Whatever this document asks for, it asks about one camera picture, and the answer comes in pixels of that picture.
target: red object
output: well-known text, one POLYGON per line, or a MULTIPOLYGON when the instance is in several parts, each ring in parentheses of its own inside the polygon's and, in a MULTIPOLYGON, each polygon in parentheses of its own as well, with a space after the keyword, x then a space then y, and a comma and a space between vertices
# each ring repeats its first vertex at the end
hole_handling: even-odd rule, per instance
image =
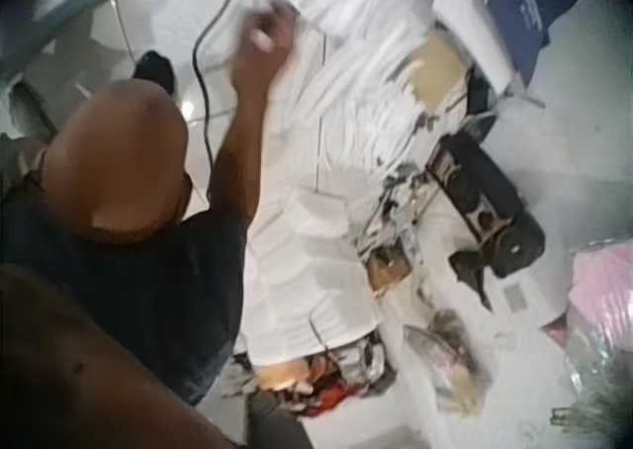
POLYGON ((355 387, 350 387, 341 381, 337 382, 333 387, 323 390, 319 397, 318 406, 308 409, 308 417, 315 417, 324 412, 332 411, 349 397, 356 395, 356 392, 357 389, 355 387))

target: plastic wrapper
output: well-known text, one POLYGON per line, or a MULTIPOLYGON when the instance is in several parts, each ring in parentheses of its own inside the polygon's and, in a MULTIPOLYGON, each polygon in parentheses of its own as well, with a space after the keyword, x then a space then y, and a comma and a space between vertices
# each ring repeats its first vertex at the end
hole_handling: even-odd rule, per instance
POLYGON ((406 325, 405 340, 430 372, 437 408, 464 417, 479 415, 490 377, 457 314, 439 311, 427 329, 406 325))
POLYGON ((576 252, 566 352, 578 398, 552 423, 617 444, 633 427, 633 240, 576 252))

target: dark t-shirt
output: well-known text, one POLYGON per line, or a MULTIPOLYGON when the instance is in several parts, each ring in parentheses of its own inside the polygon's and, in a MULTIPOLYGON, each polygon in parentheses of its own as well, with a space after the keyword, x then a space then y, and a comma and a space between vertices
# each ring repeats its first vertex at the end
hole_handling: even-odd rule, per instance
POLYGON ((58 226, 31 179, 0 210, 3 263, 68 293, 95 322, 190 404, 230 355, 242 310, 246 223, 200 213, 143 243, 95 243, 58 226))

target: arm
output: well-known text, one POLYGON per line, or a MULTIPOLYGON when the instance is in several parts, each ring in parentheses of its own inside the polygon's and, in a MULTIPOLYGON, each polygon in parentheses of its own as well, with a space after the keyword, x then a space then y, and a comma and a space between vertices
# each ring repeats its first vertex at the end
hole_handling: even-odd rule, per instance
POLYGON ((212 208, 231 209, 252 223, 259 206, 262 133, 268 92, 293 48, 295 14, 274 6, 272 12, 249 15, 231 64, 237 92, 235 119, 226 136, 212 176, 212 208), (253 42, 264 32, 272 41, 267 51, 253 42))
POLYGON ((0 298, 9 447, 232 447, 57 289, 3 267, 0 298))

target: floor tile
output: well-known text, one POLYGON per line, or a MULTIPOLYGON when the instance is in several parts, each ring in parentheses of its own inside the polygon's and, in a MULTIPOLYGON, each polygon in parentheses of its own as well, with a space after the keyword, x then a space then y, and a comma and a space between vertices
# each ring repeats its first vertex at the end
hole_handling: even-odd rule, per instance
MULTIPOLYGON (((187 120, 204 117, 200 84, 192 66, 196 39, 225 0, 118 0, 124 28, 135 57, 156 49, 169 57, 178 78, 178 102, 187 120)), ((226 64, 234 49, 242 13, 263 0, 231 0, 199 53, 209 90, 211 114, 234 106, 226 64)))
POLYGON ((106 3, 74 20, 33 59, 23 77, 42 95, 61 129, 91 93, 130 78, 133 71, 116 12, 106 3))

